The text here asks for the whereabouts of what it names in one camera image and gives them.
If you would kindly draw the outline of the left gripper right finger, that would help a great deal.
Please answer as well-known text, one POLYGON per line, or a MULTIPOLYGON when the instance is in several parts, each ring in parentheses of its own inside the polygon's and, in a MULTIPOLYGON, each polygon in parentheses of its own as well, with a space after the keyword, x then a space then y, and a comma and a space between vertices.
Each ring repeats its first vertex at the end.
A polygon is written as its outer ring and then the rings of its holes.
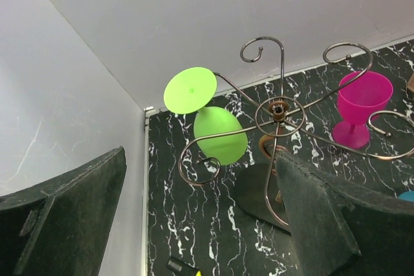
POLYGON ((290 153, 276 160, 304 275, 412 275, 413 203, 325 173, 290 153))

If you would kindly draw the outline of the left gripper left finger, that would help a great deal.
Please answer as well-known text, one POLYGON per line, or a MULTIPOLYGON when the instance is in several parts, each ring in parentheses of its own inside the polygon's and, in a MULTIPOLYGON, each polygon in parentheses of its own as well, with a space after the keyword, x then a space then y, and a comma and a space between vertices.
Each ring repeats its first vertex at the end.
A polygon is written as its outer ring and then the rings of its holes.
POLYGON ((124 184, 123 147, 1 197, 2 275, 98 275, 124 184))

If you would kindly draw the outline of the blue wine glass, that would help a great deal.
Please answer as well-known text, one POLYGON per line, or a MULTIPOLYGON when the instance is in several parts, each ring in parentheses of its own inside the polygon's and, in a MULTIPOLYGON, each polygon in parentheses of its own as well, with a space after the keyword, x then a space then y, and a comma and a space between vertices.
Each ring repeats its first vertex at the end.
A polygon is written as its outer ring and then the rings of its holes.
POLYGON ((399 199, 414 202, 414 191, 406 191, 398 196, 399 199))

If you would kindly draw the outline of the metal wine glass rack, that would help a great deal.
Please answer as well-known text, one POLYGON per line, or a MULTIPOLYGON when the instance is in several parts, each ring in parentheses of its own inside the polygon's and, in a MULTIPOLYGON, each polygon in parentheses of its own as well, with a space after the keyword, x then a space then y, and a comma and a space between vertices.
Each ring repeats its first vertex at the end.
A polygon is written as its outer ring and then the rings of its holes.
MULTIPOLYGON (((372 63, 368 63, 366 67, 358 71, 358 75, 356 78, 360 78, 366 72, 372 71, 372 63)), ((221 74, 217 72, 213 72, 215 77, 218 79, 221 78, 221 74)), ((344 86, 339 86, 332 90, 332 94, 337 95, 338 92, 344 88, 344 86)), ((262 103, 256 104, 256 112, 257 113, 265 113, 269 117, 268 124, 272 126, 271 131, 266 131, 266 125, 264 123, 255 123, 254 128, 262 132, 261 139, 259 141, 259 147, 261 152, 268 158, 269 163, 266 170, 265 180, 261 182, 261 189, 259 190, 259 200, 256 202, 252 209, 249 210, 249 213, 259 219, 272 224, 273 226, 282 229, 283 231, 289 231, 289 223, 287 220, 287 216, 285 214, 285 206, 283 204, 283 198, 280 194, 276 194, 274 198, 270 198, 268 194, 268 190, 270 187, 270 181, 276 175, 276 158, 278 154, 284 150, 282 145, 278 144, 278 140, 280 138, 289 137, 295 134, 296 132, 304 132, 305 127, 302 123, 292 123, 291 117, 293 114, 299 113, 306 113, 307 106, 301 104, 294 98, 290 98, 281 94, 279 96, 270 98, 265 100, 262 103)), ((374 112, 367 121, 367 128, 369 129, 369 134, 371 131, 374 131, 375 126, 373 125, 372 121, 378 118, 379 115, 385 114, 386 108, 382 111, 374 112)), ((247 130, 242 127, 241 130, 232 131, 229 133, 224 134, 214 134, 208 136, 201 136, 199 138, 193 139, 193 143, 197 145, 199 140, 205 140, 209 138, 218 138, 222 136, 228 136, 233 134, 245 133, 247 135, 247 130)), ((360 154, 361 149, 352 149, 350 147, 346 147, 344 145, 340 145, 336 143, 332 137, 329 142, 331 145, 335 147, 342 148, 350 153, 360 154)), ((223 165, 221 165, 218 159, 213 157, 206 157, 204 155, 204 161, 213 163, 215 165, 216 170, 220 170, 223 165)))

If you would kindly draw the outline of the green wine glass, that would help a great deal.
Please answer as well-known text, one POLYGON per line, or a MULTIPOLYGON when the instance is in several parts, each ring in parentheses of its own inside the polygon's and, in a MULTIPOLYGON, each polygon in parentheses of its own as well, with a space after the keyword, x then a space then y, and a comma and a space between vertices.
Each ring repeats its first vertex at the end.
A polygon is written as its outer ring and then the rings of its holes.
MULTIPOLYGON (((176 74, 164 91, 164 104, 175 114, 197 115, 193 124, 195 138, 241 130, 238 119, 222 107, 207 106, 217 89, 215 74, 204 67, 192 67, 176 74)), ((206 157, 221 165, 237 162, 246 152, 245 133, 199 140, 197 145, 206 157)))

